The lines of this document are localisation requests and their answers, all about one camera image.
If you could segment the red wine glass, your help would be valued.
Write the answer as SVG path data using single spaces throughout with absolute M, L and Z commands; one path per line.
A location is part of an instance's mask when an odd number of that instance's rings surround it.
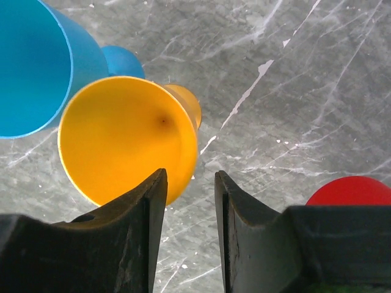
M 318 189 L 306 205 L 390 205 L 390 187 L 370 177 L 347 176 Z

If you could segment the blue wine glass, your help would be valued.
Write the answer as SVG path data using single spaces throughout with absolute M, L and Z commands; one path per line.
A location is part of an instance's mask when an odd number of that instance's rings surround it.
M 56 127 L 72 96 L 109 76 L 145 76 L 120 46 L 100 46 L 43 1 L 1 2 L 1 137 Z

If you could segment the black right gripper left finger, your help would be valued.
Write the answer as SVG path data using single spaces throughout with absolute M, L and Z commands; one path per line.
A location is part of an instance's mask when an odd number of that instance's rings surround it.
M 167 173 L 71 222 L 1 216 L 2 292 L 152 292 Z

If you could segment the orange wine glass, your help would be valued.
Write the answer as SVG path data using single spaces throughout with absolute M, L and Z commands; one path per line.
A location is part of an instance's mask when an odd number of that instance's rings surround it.
M 129 76 L 100 79 L 63 112 L 60 160 L 77 190 L 98 206 L 163 168 L 171 204 L 194 174 L 201 121 L 200 103 L 185 87 Z

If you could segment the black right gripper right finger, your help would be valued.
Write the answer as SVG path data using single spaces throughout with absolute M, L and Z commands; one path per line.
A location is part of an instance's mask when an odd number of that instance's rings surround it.
M 390 291 L 390 205 L 278 212 L 214 178 L 225 292 Z

